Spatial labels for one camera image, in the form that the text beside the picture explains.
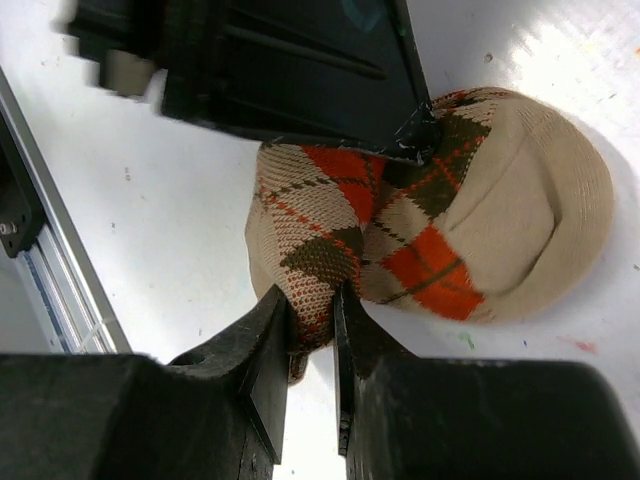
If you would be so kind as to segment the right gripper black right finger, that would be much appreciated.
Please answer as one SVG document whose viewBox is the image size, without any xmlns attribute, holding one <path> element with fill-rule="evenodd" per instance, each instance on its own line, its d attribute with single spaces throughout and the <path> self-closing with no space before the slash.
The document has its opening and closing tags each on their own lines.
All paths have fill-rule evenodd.
<svg viewBox="0 0 640 480">
<path fill-rule="evenodd" d="M 612 388 L 576 362 L 421 358 L 333 299 L 338 449 L 351 479 L 635 479 Z"/>
</svg>

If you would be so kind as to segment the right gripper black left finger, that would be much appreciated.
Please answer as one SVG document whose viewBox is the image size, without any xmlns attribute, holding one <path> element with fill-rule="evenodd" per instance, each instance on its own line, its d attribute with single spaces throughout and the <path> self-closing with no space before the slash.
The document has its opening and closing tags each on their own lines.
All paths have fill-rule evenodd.
<svg viewBox="0 0 640 480">
<path fill-rule="evenodd" d="M 269 479 L 283 451 L 287 301 L 271 288 L 201 345 L 1 358 L 5 479 Z"/>
</svg>

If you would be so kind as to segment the beige orange argyle sock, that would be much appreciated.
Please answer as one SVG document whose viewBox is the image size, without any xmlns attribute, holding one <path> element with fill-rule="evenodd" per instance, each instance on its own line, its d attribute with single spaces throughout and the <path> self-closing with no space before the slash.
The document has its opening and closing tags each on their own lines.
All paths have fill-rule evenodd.
<svg viewBox="0 0 640 480">
<path fill-rule="evenodd" d="M 290 304 L 289 379 L 333 337 L 350 282 L 367 301 L 470 323 L 519 320 L 564 297 L 609 236 L 614 186 L 589 139 L 518 92 L 437 98 L 422 166 L 327 147 L 261 145 L 245 238 L 257 295 Z"/>
</svg>

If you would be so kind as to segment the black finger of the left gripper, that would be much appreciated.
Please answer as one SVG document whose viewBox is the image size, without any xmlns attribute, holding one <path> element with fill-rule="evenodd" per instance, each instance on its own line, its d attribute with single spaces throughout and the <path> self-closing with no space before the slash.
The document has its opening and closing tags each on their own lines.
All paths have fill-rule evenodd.
<svg viewBox="0 0 640 480">
<path fill-rule="evenodd" d="M 172 1 L 163 115 L 423 165 L 441 138 L 403 1 Z"/>
</svg>

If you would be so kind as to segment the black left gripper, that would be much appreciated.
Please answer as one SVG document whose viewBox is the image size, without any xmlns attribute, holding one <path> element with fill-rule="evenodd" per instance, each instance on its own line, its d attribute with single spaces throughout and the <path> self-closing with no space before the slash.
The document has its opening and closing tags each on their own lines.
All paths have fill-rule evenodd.
<svg viewBox="0 0 640 480">
<path fill-rule="evenodd" d="M 78 56 L 97 66 L 94 84 L 140 98 L 159 70 L 168 3 L 157 0 L 75 1 L 66 32 Z"/>
</svg>

